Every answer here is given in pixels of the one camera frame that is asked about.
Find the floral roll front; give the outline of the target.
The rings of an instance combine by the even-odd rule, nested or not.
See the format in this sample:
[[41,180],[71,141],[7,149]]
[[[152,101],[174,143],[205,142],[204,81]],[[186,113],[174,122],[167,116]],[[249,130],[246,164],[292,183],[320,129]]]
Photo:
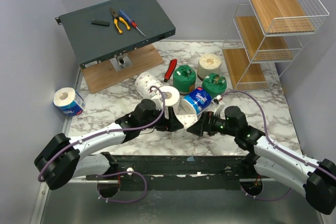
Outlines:
[[198,118],[196,114],[181,114],[176,116],[179,122],[183,124],[183,129],[186,130],[197,122]]

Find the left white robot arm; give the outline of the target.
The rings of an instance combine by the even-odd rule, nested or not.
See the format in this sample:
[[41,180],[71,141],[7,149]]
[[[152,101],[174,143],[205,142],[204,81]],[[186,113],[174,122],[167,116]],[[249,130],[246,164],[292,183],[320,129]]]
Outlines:
[[112,179],[117,171],[112,159],[95,152],[133,140],[145,129],[175,132],[182,128],[172,107],[158,109],[154,101],[143,99],[134,111],[105,128],[77,137],[56,134],[34,160],[38,181],[55,190],[79,176],[101,175]]

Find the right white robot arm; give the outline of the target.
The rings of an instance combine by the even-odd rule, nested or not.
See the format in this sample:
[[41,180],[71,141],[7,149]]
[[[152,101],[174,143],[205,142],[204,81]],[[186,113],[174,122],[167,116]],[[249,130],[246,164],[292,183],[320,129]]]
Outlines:
[[277,180],[303,195],[310,206],[329,215],[335,209],[335,163],[318,161],[276,143],[265,132],[248,125],[245,114],[237,106],[229,106],[222,119],[204,112],[187,128],[189,133],[202,136],[216,133],[234,137],[235,143],[248,151],[242,173],[249,178],[257,174]]

